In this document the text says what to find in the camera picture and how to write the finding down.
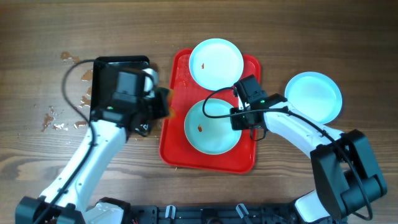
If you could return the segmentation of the white plate with red speck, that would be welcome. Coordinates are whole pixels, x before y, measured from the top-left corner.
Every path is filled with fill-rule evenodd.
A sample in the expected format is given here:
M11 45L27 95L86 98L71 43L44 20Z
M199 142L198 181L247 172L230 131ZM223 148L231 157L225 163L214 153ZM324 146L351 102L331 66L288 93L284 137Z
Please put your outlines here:
M243 74L240 50L225 39L207 39L190 54L188 67L192 78L202 88L215 91L233 86Z

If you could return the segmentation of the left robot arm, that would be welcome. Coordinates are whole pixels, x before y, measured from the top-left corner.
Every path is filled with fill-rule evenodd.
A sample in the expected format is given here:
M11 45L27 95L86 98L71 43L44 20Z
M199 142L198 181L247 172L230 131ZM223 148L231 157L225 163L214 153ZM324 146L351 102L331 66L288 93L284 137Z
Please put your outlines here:
M90 114L86 136L64 170L38 198L23 197L16 223L131 223L129 203L102 198L88 203L112 158L130 135L145 136L155 119L169 115L170 91L157 87L148 94L113 90Z

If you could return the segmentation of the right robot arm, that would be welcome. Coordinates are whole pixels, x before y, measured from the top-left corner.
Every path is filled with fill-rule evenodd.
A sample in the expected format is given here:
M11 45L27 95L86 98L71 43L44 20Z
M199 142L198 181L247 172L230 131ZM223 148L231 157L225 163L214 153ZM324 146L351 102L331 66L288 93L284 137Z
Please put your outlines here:
M229 112L234 129L264 128L282 136L310 158L315 190L300 197L295 208L305 222L326 217L342 220L387 194L387 184L367 137L329 128L299 112L285 98L261 100L247 110Z

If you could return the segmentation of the green and orange sponge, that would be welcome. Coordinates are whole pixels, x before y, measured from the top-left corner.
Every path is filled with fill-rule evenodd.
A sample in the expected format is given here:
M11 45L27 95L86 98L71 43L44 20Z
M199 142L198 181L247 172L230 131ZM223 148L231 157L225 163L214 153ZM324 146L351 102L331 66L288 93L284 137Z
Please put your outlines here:
M174 91L173 91L173 89L169 89L169 92L167 93L167 103L168 103L168 110L169 110L169 114L166 117L167 119L172 119L175 116L175 111L172 108L173 97L174 97Z

